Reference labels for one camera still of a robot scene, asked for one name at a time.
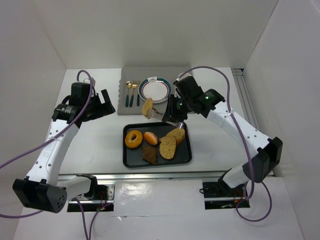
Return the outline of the small bread slice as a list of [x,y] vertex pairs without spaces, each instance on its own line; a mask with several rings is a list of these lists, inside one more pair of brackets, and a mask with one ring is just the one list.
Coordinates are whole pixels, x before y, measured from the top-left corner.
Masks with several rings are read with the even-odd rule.
[[149,109],[152,109],[152,108],[153,108],[153,100],[152,100],[152,98],[148,98],[148,99],[144,102],[144,104],[143,104],[143,106],[142,106],[141,113],[142,113],[145,117],[147,117],[147,115],[148,115],[148,110],[149,110]]

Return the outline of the seeded bread slice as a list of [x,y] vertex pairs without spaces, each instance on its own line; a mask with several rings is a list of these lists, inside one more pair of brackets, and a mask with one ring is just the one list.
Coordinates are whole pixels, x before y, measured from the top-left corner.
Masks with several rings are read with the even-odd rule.
[[173,136],[164,136],[160,139],[159,153],[166,159],[171,160],[176,152],[176,138]]
[[183,128],[175,128],[166,134],[166,137],[173,137],[176,140],[176,144],[179,145],[186,136],[186,132]]

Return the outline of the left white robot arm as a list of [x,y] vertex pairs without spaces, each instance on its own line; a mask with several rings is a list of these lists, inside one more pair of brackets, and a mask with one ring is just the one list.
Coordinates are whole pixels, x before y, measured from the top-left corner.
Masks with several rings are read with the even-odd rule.
[[69,200],[83,195],[91,200],[98,194],[97,178],[77,174],[65,183],[58,183],[58,176],[66,153],[83,122],[113,114],[107,90],[99,94],[90,84],[74,82],[71,94],[57,105],[51,117],[47,144],[24,179],[16,179],[12,189],[22,205],[40,211],[59,213]]

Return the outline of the silver metal tongs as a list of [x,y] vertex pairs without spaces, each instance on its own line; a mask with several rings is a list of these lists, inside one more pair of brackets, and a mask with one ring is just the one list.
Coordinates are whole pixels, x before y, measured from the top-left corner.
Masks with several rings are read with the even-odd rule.
[[147,114],[146,114],[146,118],[147,119],[156,119],[156,120],[159,120],[163,123],[167,123],[169,125],[172,125],[172,126],[175,126],[176,128],[178,129],[182,129],[183,126],[184,126],[184,123],[183,122],[173,122],[173,121],[167,121],[167,120],[164,120],[164,115],[162,115],[161,113],[159,113],[156,109],[154,108],[149,108],[147,110]]

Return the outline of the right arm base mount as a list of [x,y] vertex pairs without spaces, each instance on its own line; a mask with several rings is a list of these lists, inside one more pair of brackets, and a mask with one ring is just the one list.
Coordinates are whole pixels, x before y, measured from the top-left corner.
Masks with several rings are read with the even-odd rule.
[[244,185],[237,188],[223,188],[219,182],[203,182],[199,192],[204,197],[206,210],[249,208],[250,203],[244,198]]

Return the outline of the aluminium rail right side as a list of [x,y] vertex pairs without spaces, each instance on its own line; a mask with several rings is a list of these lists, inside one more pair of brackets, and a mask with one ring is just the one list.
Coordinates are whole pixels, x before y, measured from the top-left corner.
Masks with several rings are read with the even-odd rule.
[[253,169],[255,171],[255,180],[257,180],[260,175],[262,175],[262,179],[264,179],[270,174],[270,172],[272,172],[272,170],[267,170],[267,173],[258,173],[258,171],[256,171],[257,168],[255,167],[256,161],[254,161],[254,157],[258,154],[258,150],[262,150],[270,143],[268,141],[269,137],[260,132],[258,120],[245,83],[243,71],[241,69],[232,69],[231,71],[240,98],[244,117],[240,117],[239,113],[234,113],[233,115],[245,139],[250,159],[252,160]]

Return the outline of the orange glazed donut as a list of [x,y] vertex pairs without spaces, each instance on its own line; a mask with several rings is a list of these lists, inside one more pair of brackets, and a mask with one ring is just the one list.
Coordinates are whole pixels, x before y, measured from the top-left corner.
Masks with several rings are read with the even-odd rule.
[[127,133],[124,139],[125,145],[130,149],[137,148],[142,143],[142,141],[143,141],[143,135],[138,130],[131,130],[130,132]]

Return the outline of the aluminium rail front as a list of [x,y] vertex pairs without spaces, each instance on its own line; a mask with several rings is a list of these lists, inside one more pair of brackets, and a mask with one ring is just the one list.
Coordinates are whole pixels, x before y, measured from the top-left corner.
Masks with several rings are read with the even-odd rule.
[[120,181],[120,180],[171,180],[171,179],[206,179],[219,178],[224,171],[186,171],[186,172],[151,172],[151,173],[110,173],[94,174],[98,180]]

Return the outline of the black baking tray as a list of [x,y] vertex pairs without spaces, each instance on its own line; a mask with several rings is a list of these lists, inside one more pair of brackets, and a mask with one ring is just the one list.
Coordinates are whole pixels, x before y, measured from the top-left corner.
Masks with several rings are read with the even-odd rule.
[[[177,127],[169,125],[164,122],[150,122],[150,123],[135,123],[128,124],[123,128],[123,148],[122,148],[122,163],[129,169],[138,168],[151,168],[151,167],[167,167],[173,165],[184,165],[188,164],[192,160],[192,150],[189,140],[188,128],[184,124],[183,129],[185,130],[185,139],[176,145],[174,157],[170,160],[165,159],[159,152],[160,139],[166,137],[166,135],[176,129]],[[137,148],[128,148],[125,145],[125,137],[128,132],[138,130],[142,133],[142,143]],[[158,144],[153,146],[146,142],[144,138],[145,132],[152,132],[158,138]],[[157,151],[157,164],[152,165],[143,160],[143,146],[149,146],[156,148]]]

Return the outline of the round orange bun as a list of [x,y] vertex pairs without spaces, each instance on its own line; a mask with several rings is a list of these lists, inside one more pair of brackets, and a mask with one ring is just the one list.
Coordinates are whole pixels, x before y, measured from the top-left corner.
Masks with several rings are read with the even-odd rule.
[[156,146],[158,144],[158,137],[150,131],[147,131],[143,134],[145,141],[151,146]]

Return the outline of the brown chocolate croissant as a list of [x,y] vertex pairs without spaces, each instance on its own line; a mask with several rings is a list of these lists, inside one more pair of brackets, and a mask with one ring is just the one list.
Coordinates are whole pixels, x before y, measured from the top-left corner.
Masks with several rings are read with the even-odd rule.
[[152,146],[142,147],[142,159],[151,165],[157,164],[157,150]]

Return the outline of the grey placemat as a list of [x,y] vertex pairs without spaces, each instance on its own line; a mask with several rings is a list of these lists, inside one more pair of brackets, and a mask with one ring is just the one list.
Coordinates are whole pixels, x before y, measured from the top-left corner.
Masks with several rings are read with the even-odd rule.
[[[173,82],[177,79],[178,75],[189,70],[191,67],[189,65],[185,66],[163,66],[163,67],[131,67],[126,66],[121,69],[120,81],[118,85],[118,106],[117,114],[119,116],[129,116],[129,115],[141,115],[142,114],[142,105],[145,102],[139,97],[140,105],[137,106],[137,91],[134,93],[133,106],[126,107],[126,82],[130,81],[133,84],[133,81],[140,81],[140,83],[149,78],[149,77],[160,77],[166,79],[172,86],[172,93],[175,93],[175,86]],[[131,95],[133,93],[132,87],[129,90],[129,103]],[[162,103],[155,103],[159,112],[163,113],[166,110],[167,101]]]

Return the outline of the white plate teal rim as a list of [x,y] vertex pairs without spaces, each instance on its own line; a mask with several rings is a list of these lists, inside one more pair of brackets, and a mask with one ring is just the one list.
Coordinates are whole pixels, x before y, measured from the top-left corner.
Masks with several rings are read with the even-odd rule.
[[172,93],[171,84],[164,78],[153,76],[143,80],[138,87],[138,94],[143,101],[152,99],[154,104],[167,101]]

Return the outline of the aluminium rail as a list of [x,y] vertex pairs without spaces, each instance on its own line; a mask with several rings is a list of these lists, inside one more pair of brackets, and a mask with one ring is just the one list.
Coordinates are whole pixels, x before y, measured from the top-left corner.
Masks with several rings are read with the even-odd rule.
[[171,179],[206,179],[219,178],[224,171],[186,171],[186,172],[151,172],[151,173],[110,173],[94,174],[98,180],[120,181],[120,180],[171,180]]
[[257,180],[260,175],[262,175],[262,179],[264,179],[270,174],[270,172],[272,172],[272,170],[267,170],[267,173],[258,173],[258,171],[256,171],[257,168],[255,167],[256,161],[254,161],[254,157],[258,154],[258,150],[262,150],[270,143],[268,141],[269,137],[260,132],[258,120],[245,83],[243,71],[241,69],[232,69],[231,71],[240,98],[244,117],[240,117],[239,113],[234,113],[233,115],[245,139],[250,159],[252,160],[253,169],[255,171],[255,180]]

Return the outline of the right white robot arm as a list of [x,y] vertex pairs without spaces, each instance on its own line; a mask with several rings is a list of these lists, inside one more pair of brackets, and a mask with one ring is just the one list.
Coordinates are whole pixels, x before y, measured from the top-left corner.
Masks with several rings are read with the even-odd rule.
[[247,153],[248,160],[231,168],[220,177],[230,189],[251,181],[261,183],[280,163],[283,142],[260,132],[228,106],[225,98],[214,89],[203,91],[193,76],[176,80],[175,94],[168,98],[164,122],[183,122],[188,113],[202,115],[231,136]]

